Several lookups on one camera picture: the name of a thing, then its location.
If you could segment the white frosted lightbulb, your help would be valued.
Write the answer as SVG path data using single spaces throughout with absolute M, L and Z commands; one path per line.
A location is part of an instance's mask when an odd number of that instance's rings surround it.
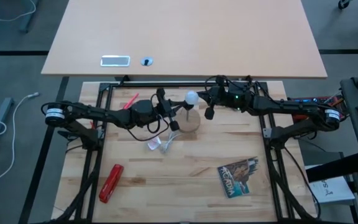
M 185 102 L 188 105 L 197 105 L 199 100 L 198 93 L 195 91 L 188 91 L 185 95 Z

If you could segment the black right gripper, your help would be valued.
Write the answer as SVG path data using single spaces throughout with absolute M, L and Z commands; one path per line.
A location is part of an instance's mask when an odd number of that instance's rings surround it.
M 198 96 L 204 101 L 217 101 L 219 106 L 225 106 L 236 110 L 246 110 L 253 100 L 248 83 L 230 83 L 228 90 L 219 96 L 218 90 L 198 91 Z M 214 118 L 214 103 L 211 103 L 204 112 L 207 120 Z

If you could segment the pink pen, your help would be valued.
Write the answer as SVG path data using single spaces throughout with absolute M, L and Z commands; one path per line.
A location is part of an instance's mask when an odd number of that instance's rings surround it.
M 137 97 L 139 96 L 139 93 L 136 93 L 125 105 L 124 105 L 124 109 L 128 109 L 132 106 L 132 104 L 134 103 L 134 101 L 137 99 Z

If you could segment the red stapler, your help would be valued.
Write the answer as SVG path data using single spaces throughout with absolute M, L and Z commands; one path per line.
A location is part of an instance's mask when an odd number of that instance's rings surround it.
M 99 193 L 99 200 L 103 203 L 108 203 L 114 189 L 116 188 L 119 179 L 124 171 L 124 167 L 120 164 L 115 164 L 111 169 L 108 178 Z

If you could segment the Acadia picture booklet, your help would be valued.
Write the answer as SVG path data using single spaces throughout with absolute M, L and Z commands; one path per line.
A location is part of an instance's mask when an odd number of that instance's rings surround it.
M 251 157 L 217 168 L 227 198 L 245 196 L 250 193 L 247 182 L 257 170 L 259 160 Z

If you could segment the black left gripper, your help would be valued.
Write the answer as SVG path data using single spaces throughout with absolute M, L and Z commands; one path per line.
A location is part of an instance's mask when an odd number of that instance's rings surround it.
M 157 103 L 157 112 L 162 115 L 164 118 L 169 119 L 169 127 L 172 131 L 179 130 L 179 124 L 175 120 L 175 113 L 172 111 L 178 111 L 180 108 L 186 107 L 188 104 L 186 101 L 172 101 L 172 100 L 160 100 Z

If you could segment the silver desk power plate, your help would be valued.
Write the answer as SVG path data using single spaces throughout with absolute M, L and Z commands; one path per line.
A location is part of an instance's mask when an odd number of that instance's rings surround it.
M 128 55 L 103 55 L 100 66 L 102 67 L 128 67 L 131 57 Z

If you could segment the white printed paper sheet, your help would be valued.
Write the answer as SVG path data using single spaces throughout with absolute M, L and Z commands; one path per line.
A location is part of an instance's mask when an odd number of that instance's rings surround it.
M 350 202 L 356 197 L 343 176 L 312 182 L 307 175 L 309 186 L 319 203 Z

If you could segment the grey desk leg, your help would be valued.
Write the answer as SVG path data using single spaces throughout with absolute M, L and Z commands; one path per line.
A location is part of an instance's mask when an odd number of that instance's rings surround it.
M 30 0 L 30 11 L 26 12 L 21 19 L 21 24 L 19 27 L 19 31 L 21 33 L 26 34 L 29 32 L 30 25 L 34 17 L 34 14 L 37 11 L 38 4 L 39 4 L 39 0 Z

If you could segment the light wooden desk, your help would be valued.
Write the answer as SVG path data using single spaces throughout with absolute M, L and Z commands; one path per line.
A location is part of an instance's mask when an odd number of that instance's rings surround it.
M 301 0 L 69 0 L 42 73 L 327 77 Z

